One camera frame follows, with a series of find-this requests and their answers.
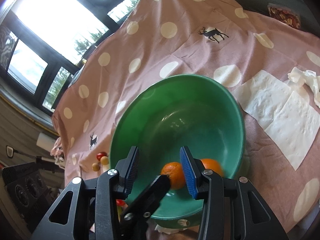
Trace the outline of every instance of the window pane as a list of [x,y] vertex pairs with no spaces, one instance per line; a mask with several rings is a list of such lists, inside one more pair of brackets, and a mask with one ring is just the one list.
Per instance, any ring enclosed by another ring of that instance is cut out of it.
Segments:
[[43,106],[50,111],[54,112],[54,109],[51,109],[53,103],[55,102],[62,86],[66,82],[70,75],[70,72],[66,70],[65,68],[61,67],[58,74],[54,78],[49,91],[44,99]]
[[124,0],[122,3],[114,7],[108,15],[116,22],[121,20],[124,16],[130,13],[137,5],[139,0]]
[[77,0],[18,0],[12,10],[36,35],[74,64],[108,30]]
[[5,25],[0,25],[0,67],[7,70],[18,38]]
[[47,63],[22,41],[18,41],[8,73],[30,92],[35,93]]

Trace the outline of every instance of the yellow pipe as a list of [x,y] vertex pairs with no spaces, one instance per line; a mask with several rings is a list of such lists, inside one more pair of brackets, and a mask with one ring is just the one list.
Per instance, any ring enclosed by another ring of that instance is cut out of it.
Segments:
[[7,100],[3,95],[0,94],[0,98],[6,102],[9,106],[11,106],[14,110],[16,110],[19,114],[23,115],[24,117],[26,117],[29,121],[31,121],[33,124],[39,126],[40,128],[42,128],[43,130],[46,130],[47,132],[55,135],[55,136],[59,136],[58,133],[51,131],[50,129],[44,127],[42,124],[38,123],[37,121],[33,120],[30,116],[27,116],[24,112],[22,112],[20,109],[18,109],[15,105],[13,105],[9,100]]

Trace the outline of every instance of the green bowl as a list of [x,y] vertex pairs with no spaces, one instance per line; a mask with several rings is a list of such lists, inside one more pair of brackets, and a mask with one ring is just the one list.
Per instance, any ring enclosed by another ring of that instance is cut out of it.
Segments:
[[[225,177],[233,178],[245,146],[242,113],[229,91],[214,80],[198,75],[172,76],[142,92],[124,112],[112,139],[112,168],[127,157],[133,145],[139,147],[140,159],[127,203],[166,163],[180,162],[179,150],[184,145],[195,158],[219,161]],[[202,205],[202,200],[192,199],[185,186],[170,190],[152,218],[167,228],[199,225]]]

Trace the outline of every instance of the window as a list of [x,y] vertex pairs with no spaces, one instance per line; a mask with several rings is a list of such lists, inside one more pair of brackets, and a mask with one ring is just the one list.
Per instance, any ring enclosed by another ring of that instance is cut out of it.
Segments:
[[138,1],[17,0],[0,25],[1,78],[51,115],[90,54]]
[[127,16],[140,0],[124,0],[122,3],[114,7],[108,15],[116,22]]
[[47,65],[22,41],[18,41],[11,58],[8,73],[34,94]]

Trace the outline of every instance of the red tomato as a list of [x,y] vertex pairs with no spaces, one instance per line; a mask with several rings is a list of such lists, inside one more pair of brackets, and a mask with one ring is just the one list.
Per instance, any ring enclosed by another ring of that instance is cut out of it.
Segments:
[[119,207],[122,207],[125,205],[125,202],[122,199],[117,199],[116,202],[117,202],[117,206]]
[[107,154],[105,152],[100,152],[97,154],[97,160],[100,161],[100,159],[103,157],[103,156],[107,156]]

